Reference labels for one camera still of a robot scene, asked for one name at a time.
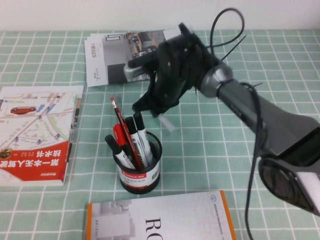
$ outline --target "pen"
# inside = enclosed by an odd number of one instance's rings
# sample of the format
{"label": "pen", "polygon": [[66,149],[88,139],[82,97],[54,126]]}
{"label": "pen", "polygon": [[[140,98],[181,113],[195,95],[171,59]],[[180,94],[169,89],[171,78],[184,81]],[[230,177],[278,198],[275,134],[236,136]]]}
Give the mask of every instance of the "pen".
{"label": "pen", "polygon": [[116,142],[120,145],[120,147],[125,152],[125,154],[127,154],[128,156],[131,155],[130,148],[126,142],[125,134],[122,131],[120,123],[117,123],[116,125],[114,125],[113,134],[114,134]]}
{"label": "pen", "polygon": [[143,148],[143,151],[145,154],[146,161],[148,162],[148,165],[150,166],[153,164],[153,155],[151,152],[149,141],[146,136],[147,132],[146,132],[146,128],[145,128],[145,124],[144,124],[144,120],[142,118],[141,112],[136,112],[135,114],[133,114],[133,118],[135,121],[136,129],[138,130],[138,135],[140,137],[140,141],[142,144],[142,148]]}
{"label": "pen", "polygon": [[116,158],[120,161],[120,163],[129,169],[136,169],[135,166],[131,163],[128,156],[125,154],[125,152],[122,150],[122,148],[119,146],[119,144],[116,142],[114,136],[111,134],[107,135],[104,140],[109,145],[111,150],[113,151]]}
{"label": "pen", "polygon": [[135,126],[134,118],[132,116],[127,117],[125,119],[125,123],[128,127],[129,133],[131,135],[133,145],[135,146],[135,149],[136,149],[136,153],[139,156],[139,160],[141,161],[143,166],[146,168],[146,167],[148,167],[148,162],[146,159],[145,152],[142,148],[142,144],[141,144],[141,141],[140,141],[140,138],[138,135],[138,131]]}
{"label": "pen", "polygon": [[133,141],[131,139],[131,136],[129,134],[128,128],[125,125],[124,118],[120,114],[120,111],[119,111],[119,108],[117,107],[115,98],[111,97],[110,100],[111,100],[112,106],[114,108],[116,117],[118,118],[118,120],[119,120],[119,122],[121,124],[121,128],[122,128],[122,131],[124,133],[125,140],[129,144],[129,147],[130,147],[130,150],[131,150],[131,153],[132,153],[132,156],[131,156],[132,157],[132,163],[133,163],[133,165],[135,166],[136,169],[140,170],[140,169],[143,168],[143,166],[142,166],[141,162],[139,161],[139,157],[138,157],[137,151],[135,149],[135,146],[134,146]]}

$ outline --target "label on pen holder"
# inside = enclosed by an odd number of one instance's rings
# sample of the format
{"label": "label on pen holder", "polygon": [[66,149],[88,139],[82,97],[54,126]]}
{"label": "label on pen holder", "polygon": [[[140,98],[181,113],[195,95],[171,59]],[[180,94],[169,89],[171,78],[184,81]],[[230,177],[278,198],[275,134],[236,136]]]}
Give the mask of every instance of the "label on pen holder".
{"label": "label on pen holder", "polygon": [[159,176],[159,165],[160,161],[156,164],[156,166],[148,172],[141,174],[133,174],[122,170],[119,166],[118,172],[120,179],[123,183],[125,183],[128,187],[135,189],[142,189],[153,184]]}

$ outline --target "marker cap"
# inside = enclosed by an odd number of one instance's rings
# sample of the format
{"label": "marker cap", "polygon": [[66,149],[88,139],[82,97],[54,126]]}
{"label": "marker cap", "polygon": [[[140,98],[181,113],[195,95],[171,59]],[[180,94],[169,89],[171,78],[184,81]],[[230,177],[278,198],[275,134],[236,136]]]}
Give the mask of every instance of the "marker cap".
{"label": "marker cap", "polygon": [[129,116],[125,119],[125,123],[126,123],[126,126],[128,127],[128,130],[129,130],[129,133],[131,135],[137,133],[137,129],[136,129],[136,126],[135,126],[135,121],[134,121],[134,118],[132,116]]}
{"label": "marker cap", "polygon": [[109,145],[109,147],[111,148],[112,152],[114,152],[115,155],[118,155],[119,153],[122,152],[122,148],[119,146],[114,136],[109,134],[104,138],[104,140]]}
{"label": "marker cap", "polygon": [[113,134],[114,134],[114,137],[116,138],[116,142],[120,146],[126,145],[125,134],[122,131],[120,123],[117,123],[116,125],[114,125]]}
{"label": "marker cap", "polygon": [[138,129],[138,131],[144,130],[145,124],[141,112],[136,112],[135,114],[133,114],[133,118],[135,121],[136,129]]}

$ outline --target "black marker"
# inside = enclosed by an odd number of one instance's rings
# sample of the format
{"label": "black marker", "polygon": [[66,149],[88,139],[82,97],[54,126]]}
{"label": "black marker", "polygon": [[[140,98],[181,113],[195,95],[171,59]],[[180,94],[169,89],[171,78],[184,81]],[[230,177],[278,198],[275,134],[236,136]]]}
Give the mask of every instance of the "black marker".
{"label": "black marker", "polygon": [[141,162],[141,164],[146,168],[148,167],[148,162],[146,159],[146,155],[144,152],[144,149],[142,147],[139,135],[138,135],[138,131],[136,129],[135,126],[135,121],[134,118],[132,116],[129,116],[125,119],[125,124],[128,127],[130,136],[132,138],[132,143],[135,147],[136,153],[138,154],[139,160]]}
{"label": "black marker", "polygon": [[135,114],[133,114],[133,118],[135,121],[136,129],[138,130],[138,135],[140,137],[146,161],[148,162],[148,165],[151,166],[154,162],[153,155],[151,152],[149,141],[147,139],[147,132],[141,112],[136,112]]}
{"label": "black marker", "polygon": [[128,169],[136,169],[135,166],[130,161],[130,159],[128,158],[128,156],[125,154],[125,152],[119,146],[119,144],[115,140],[114,136],[109,134],[104,138],[104,140],[109,145],[109,147],[113,151],[114,155],[117,157],[117,159],[119,159],[120,163],[123,166],[125,166]]}

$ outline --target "robotic arm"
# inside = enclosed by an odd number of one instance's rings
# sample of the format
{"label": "robotic arm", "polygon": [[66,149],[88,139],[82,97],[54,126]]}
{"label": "robotic arm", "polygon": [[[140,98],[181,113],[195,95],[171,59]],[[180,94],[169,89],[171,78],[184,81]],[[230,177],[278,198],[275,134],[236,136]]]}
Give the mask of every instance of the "robotic arm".
{"label": "robotic arm", "polygon": [[[208,98],[219,98],[254,133],[257,109],[252,91],[236,81],[230,67],[209,53],[200,39],[181,23],[181,35],[158,50],[131,60],[127,78],[148,73],[147,92],[133,104],[135,112],[154,116],[179,104],[192,87]],[[313,118],[288,113],[259,96],[262,127],[258,171],[277,198],[320,216],[320,124]]]}

